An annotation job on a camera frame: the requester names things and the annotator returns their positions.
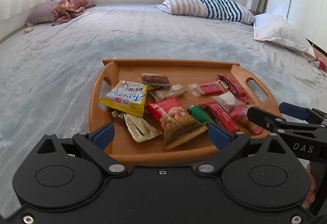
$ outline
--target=red object on bed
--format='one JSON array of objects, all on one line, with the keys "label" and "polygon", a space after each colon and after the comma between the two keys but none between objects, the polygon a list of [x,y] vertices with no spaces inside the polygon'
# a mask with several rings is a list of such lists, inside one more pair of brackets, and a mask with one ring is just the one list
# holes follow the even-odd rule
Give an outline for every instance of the red object on bed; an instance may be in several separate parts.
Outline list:
[{"label": "red object on bed", "polygon": [[85,8],[95,6],[91,0],[60,0],[53,8],[55,14],[54,25],[59,25],[70,21],[72,18],[84,14]]}]

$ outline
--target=bed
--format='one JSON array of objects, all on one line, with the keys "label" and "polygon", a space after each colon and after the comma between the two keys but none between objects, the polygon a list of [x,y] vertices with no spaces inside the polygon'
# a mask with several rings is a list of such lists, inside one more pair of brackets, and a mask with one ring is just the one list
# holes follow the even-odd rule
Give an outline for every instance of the bed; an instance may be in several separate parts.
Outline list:
[{"label": "bed", "polygon": [[327,111],[326,74],[303,55],[255,41],[248,25],[172,16],[153,6],[99,5],[0,44],[1,215],[19,207],[12,177],[45,133],[64,138],[87,130],[91,89],[104,58],[240,62],[278,103]]}]

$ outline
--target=pillow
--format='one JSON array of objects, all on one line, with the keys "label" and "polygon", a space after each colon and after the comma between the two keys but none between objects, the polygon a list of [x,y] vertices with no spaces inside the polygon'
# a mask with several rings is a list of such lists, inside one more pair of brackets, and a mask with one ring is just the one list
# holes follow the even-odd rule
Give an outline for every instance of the pillow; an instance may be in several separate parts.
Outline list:
[{"label": "pillow", "polygon": [[155,7],[172,15],[229,20],[247,25],[254,21],[248,9],[230,0],[165,0]]},{"label": "pillow", "polygon": [[267,40],[278,46],[315,57],[308,40],[292,27],[281,8],[272,14],[265,13],[255,16],[253,27],[256,40]]},{"label": "pillow", "polygon": [[45,2],[33,8],[33,12],[29,15],[25,26],[32,26],[41,23],[52,23],[55,15],[52,12],[52,7],[60,0]]}]

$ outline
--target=black and white stripes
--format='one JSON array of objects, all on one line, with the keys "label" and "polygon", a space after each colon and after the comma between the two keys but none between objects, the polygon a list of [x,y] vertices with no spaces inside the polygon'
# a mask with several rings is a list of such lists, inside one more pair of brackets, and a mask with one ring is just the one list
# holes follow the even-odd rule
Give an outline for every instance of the black and white stripes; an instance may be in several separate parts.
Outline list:
[{"label": "black and white stripes", "polygon": [[172,15],[190,15],[252,24],[253,14],[231,0],[165,0],[156,6]]}]

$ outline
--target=human hand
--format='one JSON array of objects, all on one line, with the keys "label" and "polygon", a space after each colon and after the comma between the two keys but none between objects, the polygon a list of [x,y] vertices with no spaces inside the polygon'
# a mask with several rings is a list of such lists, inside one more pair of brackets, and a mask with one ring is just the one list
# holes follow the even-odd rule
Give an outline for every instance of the human hand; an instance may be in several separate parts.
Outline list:
[{"label": "human hand", "polygon": [[308,192],[308,195],[307,197],[305,198],[305,202],[304,202],[304,206],[306,208],[308,208],[313,202],[314,200],[316,199],[316,194],[314,193],[314,190],[316,189],[317,187],[317,182],[316,180],[314,179],[313,175],[311,174],[311,167],[310,167],[310,164],[308,164],[307,168],[306,168],[306,171],[308,172],[309,176],[310,176],[310,179],[311,179],[311,185],[310,185],[310,189],[309,189],[309,192]]}]

